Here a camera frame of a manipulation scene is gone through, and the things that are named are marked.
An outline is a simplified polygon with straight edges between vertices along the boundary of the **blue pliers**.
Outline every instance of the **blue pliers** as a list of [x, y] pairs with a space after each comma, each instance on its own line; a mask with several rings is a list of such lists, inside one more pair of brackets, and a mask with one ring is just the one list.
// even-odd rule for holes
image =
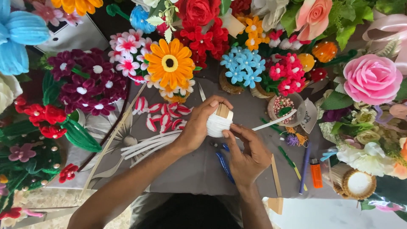
[[223, 170], [225, 171], [226, 175], [228, 176], [230, 182], [232, 182], [232, 184], [235, 185], [236, 183], [234, 182], [234, 179], [232, 177], [232, 173], [230, 172], [229, 166], [226, 163], [222, 153], [220, 152], [221, 149], [224, 149], [227, 152], [229, 152], [229, 147], [227, 146], [226, 143], [211, 142], [211, 145], [216, 148], [216, 156], [218, 156], [219, 162], [221, 163]]

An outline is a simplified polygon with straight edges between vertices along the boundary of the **ribbon bow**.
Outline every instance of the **ribbon bow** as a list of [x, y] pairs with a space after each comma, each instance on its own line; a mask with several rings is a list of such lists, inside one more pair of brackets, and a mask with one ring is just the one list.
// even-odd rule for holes
[[373, 19], [374, 22], [362, 36], [363, 40], [372, 42], [370, 50], [379, 50], [392, 40], [400, 40], [401, 44], [396, 49], [398, 57], [394, 63], [403, 75], [407, 75], [407, 16], [404, 14], [386, 16], [373, 10]]

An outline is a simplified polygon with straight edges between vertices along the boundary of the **orange lighter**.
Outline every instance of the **orange lighter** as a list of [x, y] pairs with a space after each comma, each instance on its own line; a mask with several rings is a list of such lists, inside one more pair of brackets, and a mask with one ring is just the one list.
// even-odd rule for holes
[[310, 168], [314, 188], [322, 188], [321, 166], [319, 165], [318, 159], [316, 158], [311, 159]]

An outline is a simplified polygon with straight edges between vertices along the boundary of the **hand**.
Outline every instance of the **hand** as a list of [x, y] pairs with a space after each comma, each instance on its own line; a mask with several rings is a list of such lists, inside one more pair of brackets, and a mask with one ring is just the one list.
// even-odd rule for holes
[[181, 156], [196, 150], [202, 144], [208, 132], [206, 121], [218, 108], [219, 103], [225, 104], [230, 110], [233, 109], [227, 99], [213, 95], [192, 110], [191, 118], [180, 136], [174, 141], [174, 144], [181, 148]]
[[[253, 130], [244, 126], [232, 124], [230, 130], [222, 133], [230, 150], [229, 167], [237, 188], [240, 192], [251, 188], [256, 178], [271, 165], [272, 153]], [[235, 136], [243, 142], [243, 153], [237, 146]]]

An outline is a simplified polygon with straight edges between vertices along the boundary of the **flower pot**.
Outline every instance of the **flower pot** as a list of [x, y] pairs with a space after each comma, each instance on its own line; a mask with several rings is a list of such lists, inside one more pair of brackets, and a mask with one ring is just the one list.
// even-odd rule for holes
[[240, 94], [242, 91], [244, 91], [244, 88], [231, 85], [226, 79], [225, 73], [227, 71], [227, 68], [223, 68], [219, 75], [219, 84], [221, 85], [222, 90], [230, 94]]
[[250, 92], [252, 93], [253, 96], [256, 96], [257, 98], [261, 99], [270, 98], [276, 95], [274, 92], [266, 92], [258, 82], [256, 82], [255, 88], [250, 89]]
[[170, 98], [170, 97], [168, 97], [168, 96], [164, 96], [163, 98], [164, 98], [166, 101], [170, 102], [170, 103], [183, 104], [183, 103], [186, 102], [186, 99], [189, 97], [190, 94], [191, 94], [191, 93], [186, 92], [186, 94], [185, 94], [184, 97], [181, 97], [181, 96], [179, 96], [179, 95], [174, 95], [174, 96], [172, 96], [172, 98]]

